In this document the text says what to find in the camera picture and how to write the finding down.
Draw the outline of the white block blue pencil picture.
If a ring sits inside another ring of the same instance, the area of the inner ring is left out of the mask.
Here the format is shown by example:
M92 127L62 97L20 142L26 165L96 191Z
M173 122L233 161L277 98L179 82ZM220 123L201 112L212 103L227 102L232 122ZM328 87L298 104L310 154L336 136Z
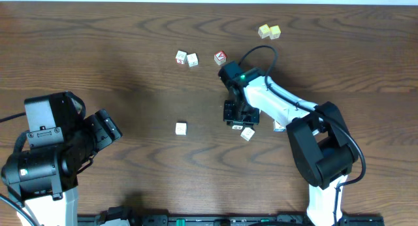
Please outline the white block blue pencil picture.
M286 132L286 128L275 120L274 121L274 132Z

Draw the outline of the white block teal side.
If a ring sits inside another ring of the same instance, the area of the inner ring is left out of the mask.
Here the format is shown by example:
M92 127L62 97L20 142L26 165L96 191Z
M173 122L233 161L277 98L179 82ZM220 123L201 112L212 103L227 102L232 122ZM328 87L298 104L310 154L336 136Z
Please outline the white block teal side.
M178 122L175 126L176 135L187 135L187 124Z

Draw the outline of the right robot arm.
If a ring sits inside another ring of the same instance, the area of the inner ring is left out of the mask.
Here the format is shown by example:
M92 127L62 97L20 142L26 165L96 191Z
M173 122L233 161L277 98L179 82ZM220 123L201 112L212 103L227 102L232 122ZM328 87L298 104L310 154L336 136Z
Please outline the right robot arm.
M344 186L359 181L347 177L364 155L338 107L305 101L275 84L260 68L243 71L234 61L222 66L218 76L233 96L223 107L227 125L242 130L246 140L261 112L282 125L295 165L309 184L308 219L314 225L339 224L340 194Z

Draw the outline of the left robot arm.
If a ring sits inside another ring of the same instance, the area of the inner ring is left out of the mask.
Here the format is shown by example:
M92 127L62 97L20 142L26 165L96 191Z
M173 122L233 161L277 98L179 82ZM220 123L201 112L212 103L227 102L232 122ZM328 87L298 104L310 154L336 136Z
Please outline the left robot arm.
M77 225L77 176L122 133L107 111L88 118L74 113L51 128L32 126L30 149L16 148L1 170L23 223Z

